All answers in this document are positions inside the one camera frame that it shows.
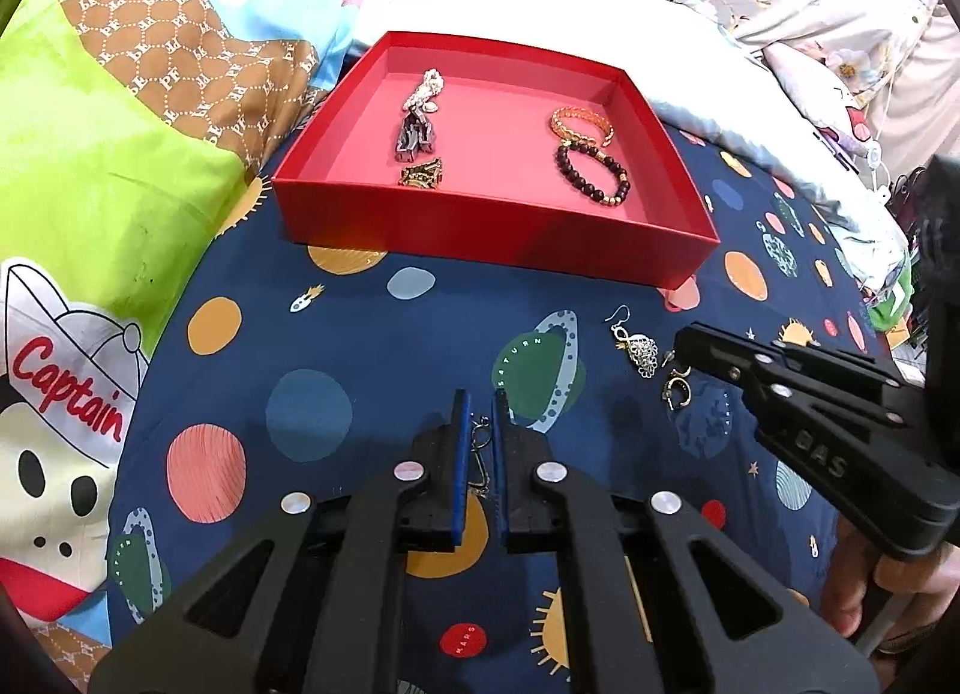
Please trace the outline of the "person right hand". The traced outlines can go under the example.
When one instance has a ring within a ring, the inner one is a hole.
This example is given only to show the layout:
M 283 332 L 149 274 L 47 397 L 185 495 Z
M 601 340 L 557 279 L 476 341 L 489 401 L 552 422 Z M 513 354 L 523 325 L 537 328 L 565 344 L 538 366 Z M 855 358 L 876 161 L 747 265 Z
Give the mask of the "person right hand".
M 836 522 L 836 546 L 820 598 L 820 614 L 843 637 L 861 626 L 871 585 L 893 596 L 908 596 L 907 609 L 887 641 L 916 634 L 937 623 L 958 591 L 958 548 L 942 543 L 929 556 L 903 563 L 884 556 L 846 518 Z

